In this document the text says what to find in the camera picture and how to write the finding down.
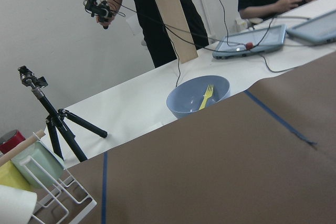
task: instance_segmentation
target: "table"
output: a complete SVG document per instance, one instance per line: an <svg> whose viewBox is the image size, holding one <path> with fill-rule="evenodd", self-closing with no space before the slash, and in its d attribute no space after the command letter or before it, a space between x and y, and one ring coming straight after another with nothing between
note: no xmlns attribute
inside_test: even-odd
<svg viewBox="0 0 336 224"><path fill-rule="evenodd" d="M248 90L317 146L241 92L70 168L98 201L83 223L99 223L103 205L106 223L335 223L335 58Z"/></svg>
<svg viewBox="0 0 336 224"><path fill-rule="evenodd" d="M313 18L335 8L334 0L317 0L282 16ZM293 26L302 21L296 18L281 18L276 19L274 25L285 23ZM289 38L286 38L285 44L298 45ZM216 45L217 43L214 43L210 48L214 49ZM335 50L335 43L319 47L284 46L266 57L273 69L281 70L304 65ZM198 76L215 74L229 80L231 95L235 95L248 89L260 79L280 75L280 73L269 72L259 56L215 60L212 52L206 49L198 50L197 53L198 58L180 65L179 84ZM165 102L168 94L175 88L178 75L176 60L68 107L67 109L72 113L109 133L107 138L100 138L67 121L86 156L95 157L175 121L176 118L166 107ZM42 141L51 148L48 133ZM78 164L79 161L61 137L60 143L65 166L72 167Z"/></svg>

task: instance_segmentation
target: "tripod head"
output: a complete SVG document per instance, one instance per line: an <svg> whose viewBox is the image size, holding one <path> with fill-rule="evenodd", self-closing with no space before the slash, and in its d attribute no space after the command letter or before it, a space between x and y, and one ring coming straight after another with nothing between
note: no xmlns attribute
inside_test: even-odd
<svg viewBox="0 0 336 224"><path fill-rule="evenodd" d="M91 12L91 17L98 16L100 22L104 22L107 18L115 15L115 12L110 9L106 0L102 0L99 4L97 3L97 0L86 0L85 10Z"/></svg>
<svg viewBox="0 0 336 224"><path fill-rule="evenodd" d="M24 86L30 86L32 89L48 86L44 77L37 78L26 66L19 67L17 70L20 72L20 79Z"/></svg>

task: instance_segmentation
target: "blue bowl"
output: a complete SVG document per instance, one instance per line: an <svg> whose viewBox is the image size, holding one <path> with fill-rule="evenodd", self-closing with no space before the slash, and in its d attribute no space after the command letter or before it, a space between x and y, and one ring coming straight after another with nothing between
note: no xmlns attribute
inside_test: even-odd
<svg viewBox="0 0 336 224"><path fill-rule="evenodd" d="M176 87L167 97L167 107L178 119L199 110L205 90L214 85L214 92L206 107L230 96L230 83L221 76L201 76Z"/></svg>

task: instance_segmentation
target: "white wall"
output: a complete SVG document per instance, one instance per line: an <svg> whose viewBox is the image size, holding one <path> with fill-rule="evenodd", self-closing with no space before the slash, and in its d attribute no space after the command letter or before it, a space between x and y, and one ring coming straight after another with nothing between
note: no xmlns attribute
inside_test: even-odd
<svg viewBox="0 0 336 224"><path fill-rule="evenodd" d="M19 129L29 136L45 128L46 110L19 79L17 68L22 65L46 78L49 86L42 91L55 109L153 69L148 51L140 45L141 33L132 35L122 17L103 30L85 12L83 1L0 0L0 135ZM194 1L208 31L216 38L225 36L218 0ZM222 2L232 33L237 0ZM123 3L134 8L132 0ZM126 9L121 11L127 17L133 15Z"/></svg>

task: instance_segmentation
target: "plastic fork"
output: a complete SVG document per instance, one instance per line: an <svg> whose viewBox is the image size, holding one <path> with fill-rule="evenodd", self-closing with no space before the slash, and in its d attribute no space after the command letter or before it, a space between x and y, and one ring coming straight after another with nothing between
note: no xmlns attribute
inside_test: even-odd
<svg viewBox="0 0 336 224"><path fill-rule="evenodd" d="M202 104L199 108L199 110L201 109L204 109L205 108L205 105L206 105L206 101L212 97L212 94L214 92L214 85L213 84L209 84L207 89L205 90L205 93L204 93L204 98L203 98L203 101L202 101Z"/></svg>

